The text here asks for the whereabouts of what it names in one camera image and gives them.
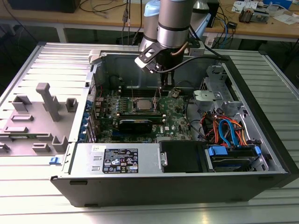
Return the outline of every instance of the computer case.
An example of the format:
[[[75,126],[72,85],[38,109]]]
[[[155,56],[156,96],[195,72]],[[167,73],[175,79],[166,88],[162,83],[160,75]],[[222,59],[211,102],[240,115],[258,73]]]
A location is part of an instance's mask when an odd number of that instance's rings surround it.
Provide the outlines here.
[[[80,0],[7,0],[12,9],[74,13]]]

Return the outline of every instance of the motherboard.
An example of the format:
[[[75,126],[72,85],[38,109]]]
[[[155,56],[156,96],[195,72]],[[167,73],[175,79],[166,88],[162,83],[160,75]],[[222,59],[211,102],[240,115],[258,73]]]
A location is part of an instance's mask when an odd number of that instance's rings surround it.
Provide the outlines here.
[[[124,97],[111,91],[97,100],[98,143],[191,140],[184,97],[175,91],[159,97]]]

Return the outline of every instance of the desk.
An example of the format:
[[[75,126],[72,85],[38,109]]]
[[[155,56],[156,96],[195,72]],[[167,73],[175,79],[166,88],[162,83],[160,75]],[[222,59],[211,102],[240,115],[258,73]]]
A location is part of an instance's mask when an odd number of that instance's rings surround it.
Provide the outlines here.
[[[233,13],[232,5],[235,0],[221,0],[222,9],[224,14],[232,22],[238,23],[234,38],[237,39],[251,39],[251,40],[265,40],[265,41],[284,41],[295,42],[299,37],[299,24],[294,23],[287,25],[278,20],[269,18],[268,23],[242,23],[239,22],[239,13]],[[291,5],[290,10],[299,11],[299,6]],[[223,27],[219,20],[215,20],[212,28],[206,28],[206,35],[208,37],[217,37],[223,32]]]
[[[109,0],[93,0],[96,5],[108,3]],[[234,38],[267,40],[267,41],[284,41],[295,42],[299,37],[299,25],[297,23],[286,25],[273,18],[270,18],[268,24],[263,23],[240,23],[238,21],[239,14],[232,13],[230,4],[234,0],[221,0],[224,14],[233,22],[238,23],[238,27],[234,34]],[[102,6],[102,9],[123,4],[122,0],[117,0],[108,6]],[[28,10],[12,10],[10,12],[26,26],[54,27],[57,30],[60,42],[67,42],[65,28],[78,29],[95,29],[95,30],[121,30],[122,15],[125,6],[114,8],[108,11],[108,19],[93,13],[84,12],[77,9],[73,14],[58,12],[41,12]],[[91,10],[90,4],[83,5],[84,9]],[[290,10],[298,10],[298,6],[291,6]],[[17,25],[18,23],[5,10],[2,1],[0,1],[0,24]],[[140,25],[140,6],[139,4],[131,4],[131,31],[134,32]],[[215,38],[221,35],[223,28],[218,20],[215,21],[212,28],[207,28],[204,36]]]
[[[109,3],[110,0],[93,0],[93,5]],[[98,9],[111,8],[123,4],[122,0],[116,0],[107,6],[98,7]],[[6,3],[9,11],[26,26],[54,27],[57,30],[60,42],[67,42],[65,28],[76,29],[95,29],[95,30],[118,30],[122,28],[122,15],[125,6],[117,7],[108,12],[108,18],[103,18],[94,13],[84,12],[77,8],[75,13],[43,12],[29,10],[12,10]],[[83,8],[91,11],[91,6],[87,2]],[[11,15],[6,11],[2,1],[0,1],[0,24],[18,25]],[[135,32],[140,26],[140,5],[131,4],[131,28]]]

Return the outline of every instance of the power supply label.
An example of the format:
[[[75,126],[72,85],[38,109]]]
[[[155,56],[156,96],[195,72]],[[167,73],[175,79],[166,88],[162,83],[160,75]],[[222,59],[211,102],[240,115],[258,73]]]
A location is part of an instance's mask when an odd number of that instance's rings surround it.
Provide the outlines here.
[[[103,161],[104,174],[138,173],[138,149],[105,149]]]

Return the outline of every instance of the barcode sticker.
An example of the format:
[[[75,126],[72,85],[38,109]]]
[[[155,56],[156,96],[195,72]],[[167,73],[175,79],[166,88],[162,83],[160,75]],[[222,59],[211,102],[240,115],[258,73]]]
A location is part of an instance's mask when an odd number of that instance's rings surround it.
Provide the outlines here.
[[[92,147],[92,152],[101,152],[105,149],[106,149],[106,146],[97,146],[97,145],[95,145],[95,146]]]

